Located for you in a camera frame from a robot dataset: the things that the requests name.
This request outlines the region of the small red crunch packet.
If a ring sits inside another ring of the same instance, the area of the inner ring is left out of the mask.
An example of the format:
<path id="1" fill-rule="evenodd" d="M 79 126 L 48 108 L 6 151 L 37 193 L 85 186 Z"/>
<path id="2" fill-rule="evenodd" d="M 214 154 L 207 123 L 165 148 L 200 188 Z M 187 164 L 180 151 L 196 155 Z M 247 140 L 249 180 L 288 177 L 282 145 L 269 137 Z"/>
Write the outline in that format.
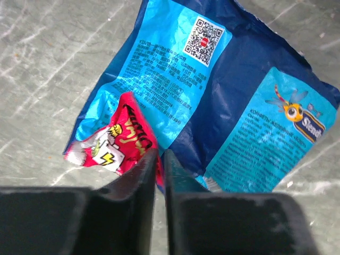
<path id="1" fill-rule="evenodd" d="M 89 138 L 75 141 L 64 158 L 83 167 L 102 166 L 122 175 L 158 144 L 132 92 L 123 93 L 109 124 Z"/>

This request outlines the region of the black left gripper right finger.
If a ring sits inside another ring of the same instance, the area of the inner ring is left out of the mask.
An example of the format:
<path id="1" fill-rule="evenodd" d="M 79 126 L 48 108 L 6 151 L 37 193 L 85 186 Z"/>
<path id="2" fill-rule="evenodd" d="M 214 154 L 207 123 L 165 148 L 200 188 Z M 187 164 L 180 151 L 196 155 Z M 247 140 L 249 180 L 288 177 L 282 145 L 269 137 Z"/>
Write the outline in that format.
<path id="1" fill-rule="evenodd" d="M 164 154 L 170 254 L 318 254 L 299 204 L 283 193 L 210 192 Z"/>

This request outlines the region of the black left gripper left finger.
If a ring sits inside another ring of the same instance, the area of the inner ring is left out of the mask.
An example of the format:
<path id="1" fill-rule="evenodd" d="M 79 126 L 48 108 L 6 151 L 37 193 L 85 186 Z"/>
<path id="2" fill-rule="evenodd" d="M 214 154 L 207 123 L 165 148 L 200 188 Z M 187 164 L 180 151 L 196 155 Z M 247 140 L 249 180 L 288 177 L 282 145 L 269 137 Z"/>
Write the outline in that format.
<path id="1" fill-rule="evenodd" d="M 1 187 L 1 254 L 148 254 L 157 157 L 97 190 Z"/>

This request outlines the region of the blue snack bag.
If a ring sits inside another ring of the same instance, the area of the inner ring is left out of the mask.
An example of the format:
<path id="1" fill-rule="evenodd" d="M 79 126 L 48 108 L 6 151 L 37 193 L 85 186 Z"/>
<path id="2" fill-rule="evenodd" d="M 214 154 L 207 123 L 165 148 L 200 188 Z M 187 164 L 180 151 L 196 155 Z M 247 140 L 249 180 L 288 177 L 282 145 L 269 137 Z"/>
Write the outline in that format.
<path id="1" fill-rule="evenodd" d="M 143 1 L 79 114 L 66 150 L 132 92 L 158 150 L 207 189 L 263 193 L 329 130 L 339 90 L 235 1 Z"/>

